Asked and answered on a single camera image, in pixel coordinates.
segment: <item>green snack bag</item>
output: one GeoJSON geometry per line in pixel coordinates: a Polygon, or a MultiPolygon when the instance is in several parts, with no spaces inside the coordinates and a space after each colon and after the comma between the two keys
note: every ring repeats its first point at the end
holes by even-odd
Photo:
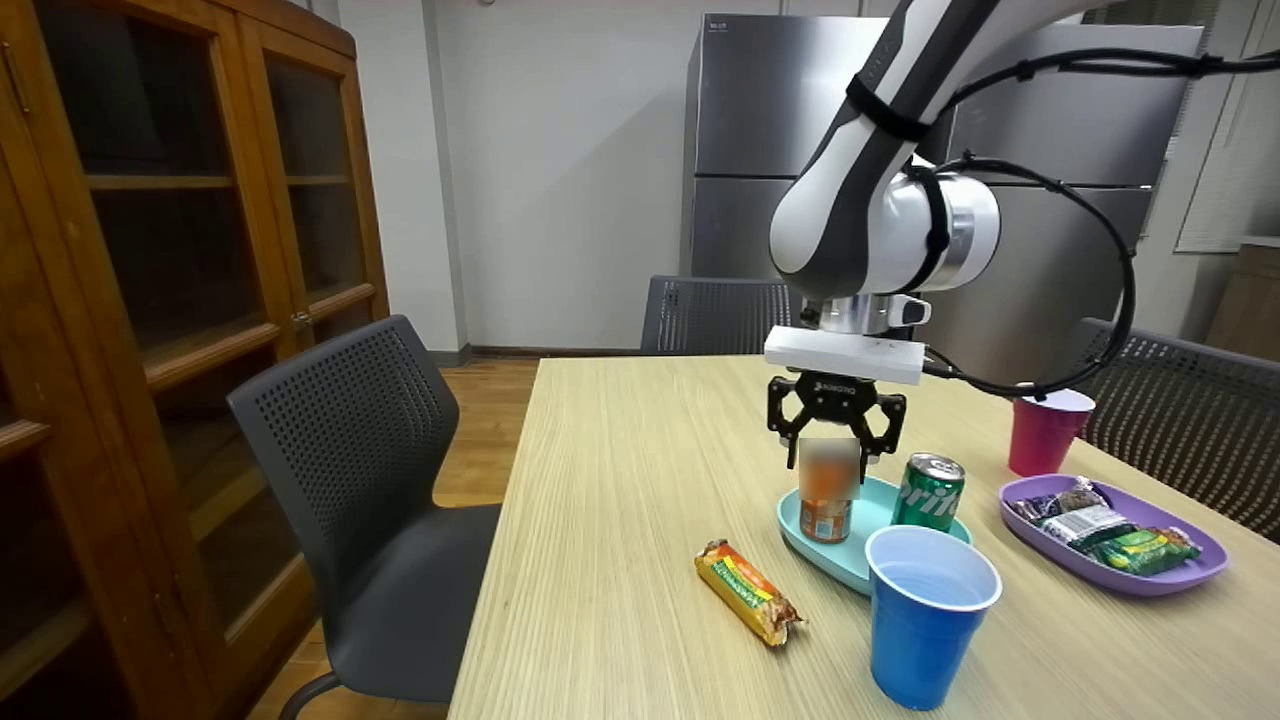
{"type": "Polygon", "coordinates": [[[1096,555],[1129,574],[1154,574],[1188,564],[1198,549],[1180,529],[1136,529],[1096,544],[1096,555]]]}

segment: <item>small container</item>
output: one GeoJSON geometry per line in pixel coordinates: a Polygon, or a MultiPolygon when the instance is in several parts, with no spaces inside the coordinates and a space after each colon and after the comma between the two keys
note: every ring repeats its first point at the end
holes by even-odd
{"type": "Polygon", "coordinates": [[[964,466],[948,454],[912,454],[895,491],[895,525],[948,531],[961,508],[964,466]]]}
{"type": "Polygon", "coordinates": [[[800,500],[800,531],[815,544],[847,540],[851,500],[800,500]]]}

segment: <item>blue plastic cup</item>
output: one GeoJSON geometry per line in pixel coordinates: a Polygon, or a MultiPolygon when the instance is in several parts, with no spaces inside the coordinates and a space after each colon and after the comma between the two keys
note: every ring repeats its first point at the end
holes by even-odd
{"type": "Polygon", "coordinates": [[[887,525],[868,535],[872,674],[903,709],[948,700],[954,666],[984,610],[999,601],[999,572],[970,544],[887,525]]]}

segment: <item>refrigerator door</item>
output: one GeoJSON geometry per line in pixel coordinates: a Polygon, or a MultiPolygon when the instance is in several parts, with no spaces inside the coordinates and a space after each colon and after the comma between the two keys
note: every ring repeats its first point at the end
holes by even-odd
{"type": "Polygon", "coordinates": [[[774,277],[766,219],[790,178],[696,178],[692,272],[696,277],[774,277]]]}
{"type": "MultiPolygon", "coordinates": [[[[1152,204],[1143,186],[1081,186],[1119,237],[1136,239],[1152,204]]],[[[1081,367],[1085,315],[1111,319],[1119,269],[1102,228],[1062,195],[996,186],[999,252],[986,272],[930,299],[926,348],[984,378],[1051,378],[1081,367]]]]}
{"type": "Polygon", "coordinates": [[[692,170],[794,178],[879,26],[851,15],[709,15],[692,170]]]}
{"type": "MultiPolygon", "coordinates": [[[[976,75],[1029,57],[1074,48],[1198,52],[1198,24],[1056,24],[1020,37],[976,75]]],[[[948,127],[948,161],[999,154],[1058,182],[1154,182],[1188,78],[1041,71],[964,100],[948,127]]]]}

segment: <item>light blue plate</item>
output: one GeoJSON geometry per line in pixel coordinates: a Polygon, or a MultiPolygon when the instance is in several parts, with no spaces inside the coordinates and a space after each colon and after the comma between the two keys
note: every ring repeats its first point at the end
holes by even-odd
{"type": "Polygon", "coordinates": [[[872,596],[872,574],[863,561],[863,544],[874,529],[891,525],[895,486],[879,481],[863,481],[863,491],[851,500],[847,540],[842,544],[815,544],[800,531],[800,500],[774,500],[774,525],[790,551],[800,551],[812,569],[828,572],[831,581],[847,583],[859,596],[872,596]]]}

